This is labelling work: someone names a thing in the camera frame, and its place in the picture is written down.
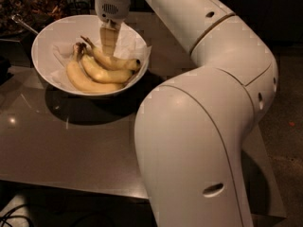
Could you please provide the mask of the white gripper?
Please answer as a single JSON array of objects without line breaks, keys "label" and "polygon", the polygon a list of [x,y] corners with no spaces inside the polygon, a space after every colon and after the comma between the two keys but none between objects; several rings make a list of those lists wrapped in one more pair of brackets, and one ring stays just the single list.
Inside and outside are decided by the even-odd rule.
[{"label": "white gripper", "polygon": [[121,23],[129,14],[131,0],[95,0],[95,11],[102,22],[100,40],[103,52],[113,56],[121,29]]}]

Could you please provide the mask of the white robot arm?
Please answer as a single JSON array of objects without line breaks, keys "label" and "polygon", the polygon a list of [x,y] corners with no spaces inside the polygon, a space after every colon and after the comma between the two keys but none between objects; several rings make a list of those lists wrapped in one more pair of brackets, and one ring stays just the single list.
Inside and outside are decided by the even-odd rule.
[{"label": "white robot arm", "polygon": [[[275,57],[219,0],[146,0],[195,69],[142,101],[134,143],[158,227],[254,227],[242,142],[276,95]],[[126,19],[130,0],[95,0],[103,22]]]}]

